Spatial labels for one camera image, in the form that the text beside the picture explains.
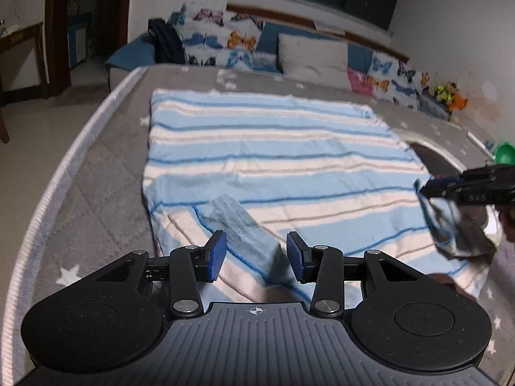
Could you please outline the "person's right hand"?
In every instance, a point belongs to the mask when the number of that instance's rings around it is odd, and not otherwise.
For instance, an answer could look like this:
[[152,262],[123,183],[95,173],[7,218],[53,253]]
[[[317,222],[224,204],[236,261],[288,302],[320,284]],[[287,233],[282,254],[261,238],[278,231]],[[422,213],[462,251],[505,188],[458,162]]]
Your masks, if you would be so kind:
[[499,222],[502,226],[505,238],[511,244],[515,243],[515,208],[514,205],[496,206]]

